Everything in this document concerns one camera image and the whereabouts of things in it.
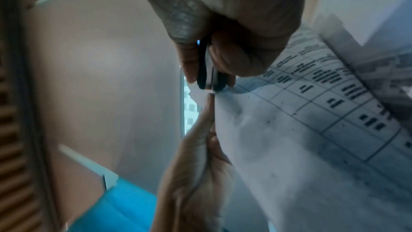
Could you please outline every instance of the scissors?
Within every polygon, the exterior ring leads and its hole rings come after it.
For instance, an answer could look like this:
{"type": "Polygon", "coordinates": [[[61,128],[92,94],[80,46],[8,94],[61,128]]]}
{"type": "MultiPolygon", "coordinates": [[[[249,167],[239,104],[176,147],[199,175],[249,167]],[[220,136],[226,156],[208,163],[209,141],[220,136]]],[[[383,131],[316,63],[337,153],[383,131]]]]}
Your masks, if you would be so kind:
{"type": "Polygon", "coordinates": [[[212,56],[209,53],[209,46],[212,45],[211,35],[200,40],[199,43],[199,75],[197,85],[200,89],[213,90],[215,92],[223,90],[226,86],[227,74],[219,72],[213,65],[212,56]]]}

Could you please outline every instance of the paper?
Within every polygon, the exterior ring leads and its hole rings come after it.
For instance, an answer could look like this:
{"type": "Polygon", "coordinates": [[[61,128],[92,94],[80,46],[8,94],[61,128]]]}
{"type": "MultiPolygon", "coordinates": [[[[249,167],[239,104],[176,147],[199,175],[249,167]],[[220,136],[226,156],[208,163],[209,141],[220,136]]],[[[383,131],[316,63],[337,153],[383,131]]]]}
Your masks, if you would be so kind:
{"type": "Polygon", "coordinates": [[[307,26],[263,75],[217,93],[215,115],[279,232],[412,231],[412,139],[307,26]]]}

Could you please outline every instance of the skin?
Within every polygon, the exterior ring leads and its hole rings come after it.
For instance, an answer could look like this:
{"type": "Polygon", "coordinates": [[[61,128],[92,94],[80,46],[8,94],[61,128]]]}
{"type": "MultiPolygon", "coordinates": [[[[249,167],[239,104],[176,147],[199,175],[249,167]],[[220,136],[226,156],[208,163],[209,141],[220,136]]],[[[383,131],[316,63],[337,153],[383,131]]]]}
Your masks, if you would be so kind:
{"type": "Polygon", "coordinates": [[[199,70],[197,40],[212,34],[210,52],[219,71],[262,74],[299,27],[304,0],[149,0],[176,45],[189,83],[199,70]]]}
{"type": "Polygon", "coordinates": [[[216,137],[213,95],[206,104],[162,178],[151,232],[221,231],[234,168],[216,137]]]}

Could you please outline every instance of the blue cloth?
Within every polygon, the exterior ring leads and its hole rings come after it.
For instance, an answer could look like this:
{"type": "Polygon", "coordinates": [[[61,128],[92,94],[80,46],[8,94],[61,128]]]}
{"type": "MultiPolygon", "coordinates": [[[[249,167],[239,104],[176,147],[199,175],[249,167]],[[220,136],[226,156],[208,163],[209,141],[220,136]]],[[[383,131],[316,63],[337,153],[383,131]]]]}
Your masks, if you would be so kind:
{"type": "Polygon", "coordinates": [[[148,232],[155,206],[155,195],[119,179],[69,232],[148,232]]]}

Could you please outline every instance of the human hand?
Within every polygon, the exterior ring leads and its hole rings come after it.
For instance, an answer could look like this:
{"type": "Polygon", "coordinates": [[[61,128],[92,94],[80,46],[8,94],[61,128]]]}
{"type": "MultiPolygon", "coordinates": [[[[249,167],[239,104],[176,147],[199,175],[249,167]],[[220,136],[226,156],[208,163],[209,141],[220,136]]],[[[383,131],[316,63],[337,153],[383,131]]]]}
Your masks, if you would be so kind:
{"type": "Polygon", "coordinates": [[[183,138],[162,179],[152,232],[220,231],[234,168],[214,129],[214,96],[183,138]]]}
{"type": "Polygon", "coordinates": [[[215,67],[235,76],[263,73],[299,27],[304,0],[149,0],[177,47],[187,81],[197,80],[197,40],[213,33],[215,67]]]}

